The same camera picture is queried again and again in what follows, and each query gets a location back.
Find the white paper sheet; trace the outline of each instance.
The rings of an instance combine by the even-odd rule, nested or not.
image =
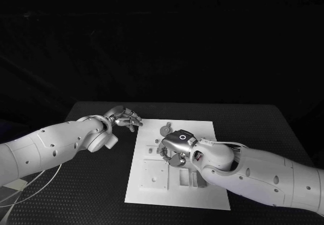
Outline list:
[[[149,156],[151,154],[148,154],[147,151],[149,147],[154,149],[158,147],[158,144],[164,138],[160,135],[160,128],[167,124],[167,122],[171,123],[172,131],[183,129],[193,133],[196,138],[204,137],[207,139],[216,139],[213,123],[210,121],[142,119],[144,126],[138,128],[125,203],[230,210],[227,191],[224,188],[211,184],[207,184],[207,187],[204,188],[193,187],[191,173],[197,170],[188,160],[185,165],[181,167],[188,169],[188,187],[180,186],[180,170],[171,166],[168,166],[167,169],[168,181],[165,188],[162,188],[164,186],[161,187],[160,184],[160,186],[155,184],[142,185],[148,181],[160,181],[157,180],[160,176],[162,179],[162,184],[165,183],[164,174],[158,175],[157,170],[149,173],[154,174],[152,178],[147,177],[145,169],[148,169],[148,167],[147,164],[144,165],[144,162],[145,160],[162,160],[162,158],[155,157],[155,155]]]

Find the small part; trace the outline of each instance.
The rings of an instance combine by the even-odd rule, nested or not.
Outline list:
[[[197,188],[197,173],[191,173],[193,188]]]
[[[172,132],[171,123],[167,122],[167,125],[162,126],[161,129],[160,129],[160,134],[161,134],[162,137],[165,137],[171,132]]]
[[[188,188],[188,169],[180,168],[178,169],[178,177],[180,177],[180,186]]]
[[[197,187],[198,188],[204,188],[207,187],[207,182],[206,180],[203,179],[201,175],[200,175],[200,172],[197,171]]]

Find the robotic hand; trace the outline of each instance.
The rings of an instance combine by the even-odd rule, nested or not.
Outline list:
[[[167,156],[167,149],[177,154]],[[160,155],[170,166],[188,160],[204,180],[253,201],[324,214],[324,170],[306,167],[234,142],[217,142],[178,130],[162,139]]]
[[[0,187],[16,179],[50,169],[69,161],[80,150],[108,149],[118,138],[112,126],[142,126],[136,113],[124,106],[113,107],[103,116],[92,115],[77,121],[52,125],[17,140],[0,144]]]

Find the hole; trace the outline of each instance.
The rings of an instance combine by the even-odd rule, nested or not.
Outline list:
[[[279,177],[278,177],[278,176],[275,176],[275,178],[273,178],[273,183],[275,183],[275,184],[279,183]]]
[[[246,174],[246,176],[249,177],[249,175],[250,175],[249,168],[246,169],[244,174]]]

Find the table surface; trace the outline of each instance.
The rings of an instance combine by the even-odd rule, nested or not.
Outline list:
[[[243,143],[312,165],[272,105],[77,102],[66,121],[102,115],[116,105],[124,105],[147,119],[211,121],[219,141]],[[125,127],[113,127],[112,132],[118,137],[113,148],[76,154],[40,194],[14,206],[8,224],[324,224],[324,218],[314,212],[266,206],[230,192],[232,211],[124,203],[136,130],[131,133]],[[44,173],[21,198],[39,190],[54,171],[56,168]]]

